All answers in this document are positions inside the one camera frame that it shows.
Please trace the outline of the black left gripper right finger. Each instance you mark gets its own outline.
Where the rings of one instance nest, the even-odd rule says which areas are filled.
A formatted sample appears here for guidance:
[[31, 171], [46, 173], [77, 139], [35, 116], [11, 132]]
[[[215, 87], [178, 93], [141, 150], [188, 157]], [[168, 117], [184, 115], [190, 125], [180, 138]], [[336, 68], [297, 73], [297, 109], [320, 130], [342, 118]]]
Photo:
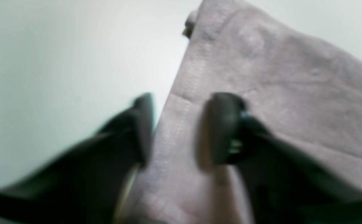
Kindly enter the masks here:
[[275, 136], [238, 95], [212, 95], [211, 147], [240, 174], [255, 224], [362, 224], [362, 190]]

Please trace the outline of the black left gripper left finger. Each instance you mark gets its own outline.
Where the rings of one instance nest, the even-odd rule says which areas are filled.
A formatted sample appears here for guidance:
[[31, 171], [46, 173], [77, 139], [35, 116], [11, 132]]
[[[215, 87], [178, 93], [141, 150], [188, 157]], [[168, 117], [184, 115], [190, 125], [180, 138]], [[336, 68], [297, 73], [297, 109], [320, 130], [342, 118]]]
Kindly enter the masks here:
[[145, 93], [95, 135], [0, 189], [0, 218], [24, 224], [111, 224], [152, 152], [153, 97]]

